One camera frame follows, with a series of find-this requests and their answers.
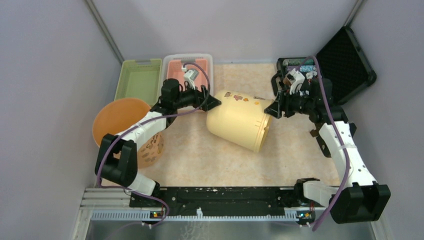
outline sticker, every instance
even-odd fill
[[[144,161],[146,162],[146,163],[148,163],[148,162],[154,162],[156,160],[156,157],[154,156],[154,157],[152,157],[152,158],[146,158]]]
[[[243,99],[243,97],[242,97],[242,96],[239,96],[239,95],[234,95],[234,99],[235,99],[236,101],[238,101],[238,100],[242,100],[242,99]]]
[[[162,149],[164,149],[164,139],[161,137],[159,138],[159,142],[157,143],[157,154],[161,154],[162,153]]]

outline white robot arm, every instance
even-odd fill
[[[199,72],[194,68],[186,72],[184,75],[184,90],[182,90],[178,80],[166,79],[163,82],[159,100],[143,119],[116,135],[106,134],[101,140],[94,170],[95,174],[100,174],[101,178],[144,195],[151,196],[155,190],[158,190],[160,187],[158,182],[138,172],[137,151],[153,135],[165,130],[172,124],[178,115],[178,109],[193,106],[206,112],[221,104],[221,101],[208,95],[205,86],[201,86],[201,91],[195,87],[194,80],[198,74]],[[119,136],[122,136],[122,138],[113,145],[112,143]],[[99,173],[100,165],[109,149],[111,150],[106,156]],[[121,153],[119,160],[114,157],[114,154],[117,153]]]
[[[308,115],[309,120],[316,126],[316,130],[311,131],[311,134],[316,137],[322,153],[326,157],[332,157],[340,181],[344,178],[346,171],[344,149],[347,150],[350,165],[347,179],[341,186],[341,193],[330,210],[336,223],[378,220],[390,198],[389,187],[378,184],[365,166],[352,138],[356,127],[354,129],[351,127],[355,125],[348,121],[341,106],[333,104],[331,81],[322,79],[323,90],[326,93],[325,102],[317,79],[304,80],[300,83],[302,78],[296,76],[301,73],[295,69],[294,72],[286,75],[283,80],[283,89],[278,91],[275,101],[264,110],[265,113],[277,119],[283,115],[289,118],[295,113]],[[342,138],[343,146],[331,124],[326,103]],[[328,186],[316,178],[298,179],[295,185],[295,192],[300,200],[312,200],[325,207],[329,206],[336,191],[335,187]]]

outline gray wall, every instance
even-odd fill
[[[353,0],[94,0],[126,59],[209,53],[215,63],[318,52]]]
[[[82,0],[1,1],[1,239],[70,238],[119,72]]]
[[[377,81],[347,113],[364,162],[390,187],[384,213],[395,238],[422,239],[424,1],[390,2],[368,1],[352,25]]]

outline green basket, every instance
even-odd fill
[[[158,101],[162,59],[126,60],[122,63],[115,100],[137,98],[153,106]]]

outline yellow plastic jar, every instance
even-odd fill
[[[273,101],[229,90],[219,91],[215,98],[222,104],[207,112],[209,132],[258,153],[272,120],[264,109]]]

